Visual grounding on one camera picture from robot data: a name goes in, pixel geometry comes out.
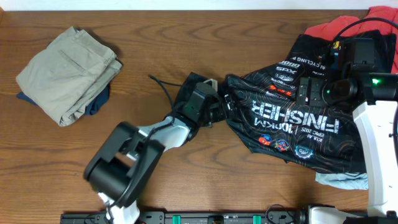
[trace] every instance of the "khaki pants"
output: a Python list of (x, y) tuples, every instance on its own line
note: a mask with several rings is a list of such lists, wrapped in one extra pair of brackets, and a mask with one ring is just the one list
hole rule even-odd
[(116, 54), (73, 27), (38, 53), (17, 76), (22, 91), (59, 126), (68, 126), (115, 77)]

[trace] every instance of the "black cable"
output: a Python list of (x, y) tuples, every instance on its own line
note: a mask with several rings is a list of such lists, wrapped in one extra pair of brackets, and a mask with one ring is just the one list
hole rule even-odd
[(113, 214), (112, 214), (112, 211), (111, 211), (111, 207), (107, 206), (106, 207), (106, 211), (109, 213), (109, 216), (110, 216), (109, 224), (113, 224), (114, 217), (113, 217)]
[(84, 222), (86, 221), (86, 220), (89, 220), (92, 224), (95, 224), (95, 218), (88, 218), (88, 217), (92, 217), (93, 215), (87, 215), (86, 216), (86, 218), (84, 219)]
[[(266, 211), (266, 219), (267, 219), (269, 222), (271, 222), (272, 224), (276, 224), (276, 223), (274, 223), (270, 218), (268, 218), (268, 211), (269, 211), (272, 207), (275, 207), (275, 206), (280, 206), (280, 207), (282, 207), (283, 209), (285, 209), (285, 207), (284, 207), (283, 205), (280, 205), (280, 204), (273, 204), (273, 205), (271, 205), (271, 206), (267, 209), (267, 211)], [(286, 212), (286, 213), (292, 218), (292, 220), (294, 221), (294, 216), (293, 216), (292, 214), (290, 214), (288, 211), (284, 211), (284, 212)]]
[(162, 87), (164, 93), (166, 94), (167, 98), (168, 98), (169, 101), (170, 101), (170, 105), (171, 105), (171, 107), (172, 107), (172, 113), (174, 113), (175, 110), (174, 110), (174, 102), (173, 102), (173, 99), (172, 99), (172, 97), (170, 96), (169, 92), (166, 90), (166, 88), (163, 86), (162, 82), (161, 82), (159, 79), (157, 79), (155, 76), (153, 76), (153, 75), (149, 75), (149, 78), (155, 80), (155, 82), (157, 82), (157, 84), (159, 84), (160, 87)]
[(388, 23), (390, 25), (392, 25), (393, 27), (395, 27), (396, 29), (398, 29), (398, 24), (396, 24), (395, 22), (392, 22), (388, 19), (383, 19), (383, 18), (378, 18), (378, 17), (373, 17), (373, 18), (365, 18), (365, 19), (361, 19), (359, 21), (353, 22), (352, 24), (346, 26), (344, 29), (342, 29), (337, 35), (336, 37), (331, 41), (331, 45), (333, 46), (333, 43), (337, 41), (337, 38), (339, 38), (346, 30), (348, 30), (349, 28), (361, 24), (363, 22), (368, 22), (368, 21), (379, 21), (379, 22), (385, 22)]
[(163, 80), (159, 80), (161, 83), (166, 84), (166, 85), (171, 85), (171, 86), (182, 86), (181, 84), (176, 84), (176, 83), (169, 83), (169, 82), (165, 82)]

